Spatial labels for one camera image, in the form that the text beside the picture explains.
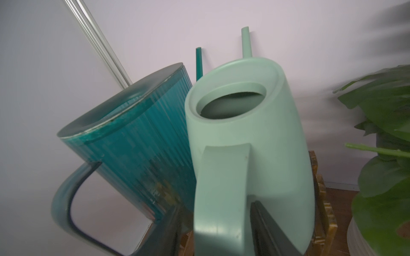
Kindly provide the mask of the light green watering can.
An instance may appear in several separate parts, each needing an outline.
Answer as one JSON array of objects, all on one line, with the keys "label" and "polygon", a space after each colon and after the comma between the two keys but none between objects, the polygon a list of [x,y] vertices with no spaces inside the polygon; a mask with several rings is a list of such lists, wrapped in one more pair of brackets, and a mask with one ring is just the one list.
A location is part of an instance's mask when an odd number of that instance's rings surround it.
[{"label": "light green watering can", "polygon": [[252,55],[200,78],[185,100],[196,176],[197,256],[256,256],[250,206],[260,201],[303,255],[315,225],[315,193],[301,120],[282,67]]}]

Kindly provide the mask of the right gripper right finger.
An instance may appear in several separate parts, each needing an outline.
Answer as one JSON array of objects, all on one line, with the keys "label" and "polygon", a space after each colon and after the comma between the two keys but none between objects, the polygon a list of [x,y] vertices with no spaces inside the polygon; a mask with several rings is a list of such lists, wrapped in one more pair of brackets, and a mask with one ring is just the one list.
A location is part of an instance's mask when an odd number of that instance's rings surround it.
[{"label": "right gripper right finger", "polygon": [[257,256],[302,256],[260,201],[250,206],[254,251]]}]

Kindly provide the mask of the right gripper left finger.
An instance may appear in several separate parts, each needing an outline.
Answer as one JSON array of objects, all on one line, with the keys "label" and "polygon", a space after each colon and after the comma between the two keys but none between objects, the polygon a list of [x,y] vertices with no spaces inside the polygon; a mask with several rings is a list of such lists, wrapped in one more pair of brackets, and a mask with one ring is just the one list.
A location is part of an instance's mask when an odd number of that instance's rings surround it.
[{"label": "right gripper left finger", "polygon": [[178,256],[183,216],[181,205],[172,207],[132,256]]}]

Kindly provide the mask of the dark green watering can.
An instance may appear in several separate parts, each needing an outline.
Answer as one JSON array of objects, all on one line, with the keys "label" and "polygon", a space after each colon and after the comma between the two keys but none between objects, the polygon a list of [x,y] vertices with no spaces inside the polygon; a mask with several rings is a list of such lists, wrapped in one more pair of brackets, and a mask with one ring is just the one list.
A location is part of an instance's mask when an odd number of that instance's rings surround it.
[{"label": "dark green watering can", "polygon": [[196,178],[184,109],[191,87],[182,63],[164,67],[58,132],[58,138],[84,160],[53,198],[51,214],[60,228],[110,256],[118,255],[72,220],[76,192],[97,172],[154,228],[172,207],[181,205],[181,234],[192,230]]}]

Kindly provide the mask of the wooden two-tier shelf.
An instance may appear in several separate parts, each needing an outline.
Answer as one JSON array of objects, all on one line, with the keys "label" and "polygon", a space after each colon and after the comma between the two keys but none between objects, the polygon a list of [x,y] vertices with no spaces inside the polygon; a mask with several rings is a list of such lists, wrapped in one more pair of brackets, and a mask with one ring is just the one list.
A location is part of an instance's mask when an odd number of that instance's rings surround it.
[{"label": "wooden two-tier shelf", "polygon": [[[322,175],[318,174],[318,160],[315,151],[309,151],[313,183],[315,187],[315,227],[312,240],[304,256],[330,256],[337,231],[337,221],[329,201]],[[178,256],[195,256],[194,231],[182,235]]]}]

